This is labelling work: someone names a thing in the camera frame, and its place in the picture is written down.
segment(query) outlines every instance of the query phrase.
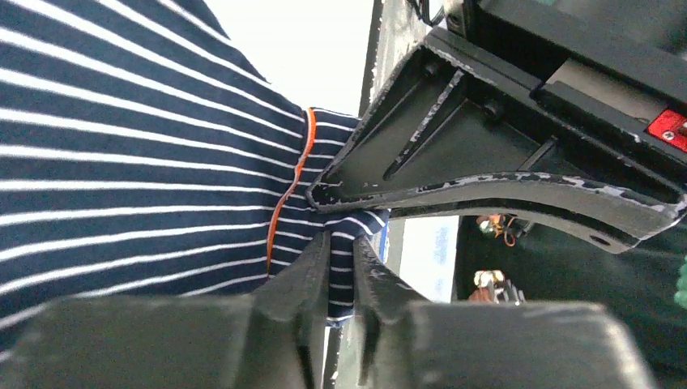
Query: orange seam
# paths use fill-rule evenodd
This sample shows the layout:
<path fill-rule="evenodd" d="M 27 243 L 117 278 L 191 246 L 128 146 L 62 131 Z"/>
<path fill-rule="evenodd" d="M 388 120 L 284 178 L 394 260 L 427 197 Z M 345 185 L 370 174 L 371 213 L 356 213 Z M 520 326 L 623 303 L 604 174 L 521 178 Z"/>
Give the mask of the orange seam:
<path fill-rule="evenodd" d="M 279 222 L 279 213 L 281 212 L 281 208 L 284 207 L 284 203 L 286 203 L 288 196 L 290 196 L 298 186 L 298 181 L 301 179 L 301 172 L 303 171 L 303 167 L 305 166 L 305 161 L 308 159 L 310 151 L 313 149 L 313 145 L 315 143 L 315 135 L 317 134 L 317 121 L 315 119 L 315 112 L 312 108 L 308 108 L 308 122 L 308 143 L 305 145 L 305 150 L 303 151 L 303 154 L 301 155 L 301 158 L 298 161 L 298 165 L 296 165 L 296 168 L 294 169 L 295 177 L 293 178 L 293 182 L 286 191 L 286 193 L 283 196 L 281 196 L 281 199 L 279 199 L 277 207 L 275 208 L 275 211 L 272 213 L 272 219 L 270 220 L 270 231 L 267 234 L 268 275 L 270 274 L 270 265 L 272 262 L 272 248 L 274 247 L 275 234 L 277 232 L 277 223 Z"/>

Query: navy blue striped cloth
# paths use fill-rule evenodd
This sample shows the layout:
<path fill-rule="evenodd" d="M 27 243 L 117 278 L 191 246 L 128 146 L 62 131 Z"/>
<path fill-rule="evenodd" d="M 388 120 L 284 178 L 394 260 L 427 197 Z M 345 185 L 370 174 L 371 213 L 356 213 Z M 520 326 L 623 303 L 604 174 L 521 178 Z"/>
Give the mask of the navy blue striped cloth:
<path fill-rule="evenodd" d="M 0 361 L 51 299 L 246 293 L 324 229 L 346 319 L 387 214 L 304 194 L 356 124 L 285 99 L 201 0 L 0 0 Z"/>

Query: striped shirt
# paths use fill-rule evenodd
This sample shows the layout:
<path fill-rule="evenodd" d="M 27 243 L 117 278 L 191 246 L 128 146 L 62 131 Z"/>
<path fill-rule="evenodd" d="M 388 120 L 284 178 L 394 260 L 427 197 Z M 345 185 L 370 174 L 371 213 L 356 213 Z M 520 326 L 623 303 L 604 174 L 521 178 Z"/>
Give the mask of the striped shirt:
<path fill-rule="evenodd" d="M 305 199 L 357 124 L 285 99 L 202 0 L 0 0 L 0 361 L 57 297 L 248 293 L 386 212 Z"/>

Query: hole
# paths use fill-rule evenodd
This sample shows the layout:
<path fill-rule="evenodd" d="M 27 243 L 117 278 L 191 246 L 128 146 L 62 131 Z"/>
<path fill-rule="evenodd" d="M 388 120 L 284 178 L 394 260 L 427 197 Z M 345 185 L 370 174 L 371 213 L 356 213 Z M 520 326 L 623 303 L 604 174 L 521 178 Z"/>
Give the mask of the hole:
<path fill-rule="evenodd" d="M 595 237 L 594 235 L 590 235 L 589 237 L 591 238 L 592 241 L 599 243 L 602 246 L 610 246 L 611 245 L 610 243 L 608 243 L 607 240 L 602 239 L 600 237 Z"/>

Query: red component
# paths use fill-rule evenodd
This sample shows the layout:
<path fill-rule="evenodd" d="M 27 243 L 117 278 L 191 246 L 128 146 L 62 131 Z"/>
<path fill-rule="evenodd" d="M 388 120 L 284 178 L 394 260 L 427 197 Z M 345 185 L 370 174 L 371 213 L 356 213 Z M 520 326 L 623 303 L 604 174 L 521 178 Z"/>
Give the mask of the red component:
<path fill-rule="evenodd" d="M 666 109 L 649 125 L 649 134 L 687 152 L 687 118 Z"/>

